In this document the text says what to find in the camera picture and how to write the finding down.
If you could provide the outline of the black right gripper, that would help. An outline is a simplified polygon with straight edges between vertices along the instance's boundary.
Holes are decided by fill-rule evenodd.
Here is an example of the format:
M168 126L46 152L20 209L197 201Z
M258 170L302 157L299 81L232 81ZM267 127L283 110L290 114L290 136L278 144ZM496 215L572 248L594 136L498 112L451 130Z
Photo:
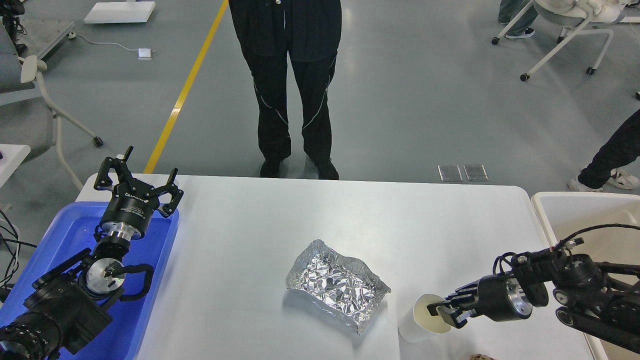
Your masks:
M443 321L458 330L468 318L489 317L495 322L528 319L533 305L516 278L500 279L483 276L475 282L462 285L443 300L427 306L430 315L438 314Z

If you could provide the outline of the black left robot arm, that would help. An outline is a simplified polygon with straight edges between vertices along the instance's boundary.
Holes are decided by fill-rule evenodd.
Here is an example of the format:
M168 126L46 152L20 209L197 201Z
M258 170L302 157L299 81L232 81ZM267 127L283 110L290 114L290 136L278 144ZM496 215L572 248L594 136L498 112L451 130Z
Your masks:
M148 294L154 267L123 264L133 240L142 239L153 214L169 218L183 190L174 168L166 184L155 187L135 178L127 161L106 157L94 180L96 191L109 191L110 201L94 228L96 244L71 256L33 283L26 311L1 328L3 360L57 360L62 348L76 354L112 322L108 310L117 301L137 301Z

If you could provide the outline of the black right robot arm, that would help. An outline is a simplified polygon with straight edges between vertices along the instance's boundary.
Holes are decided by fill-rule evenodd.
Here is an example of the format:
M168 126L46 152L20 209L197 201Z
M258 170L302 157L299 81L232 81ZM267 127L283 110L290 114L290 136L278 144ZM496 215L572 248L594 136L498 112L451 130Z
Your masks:
M460 329L468 318L489 317L495 322L520 321L533 308L547 306L546 283L554 285L562 324L592 337L638 353L640 350L639 284L628 284L613 274L639 276L635 264L595 262L572 249L584 243L586 227L540 251L508 251L495 258L491 275L457 288L443 300L425 306Z

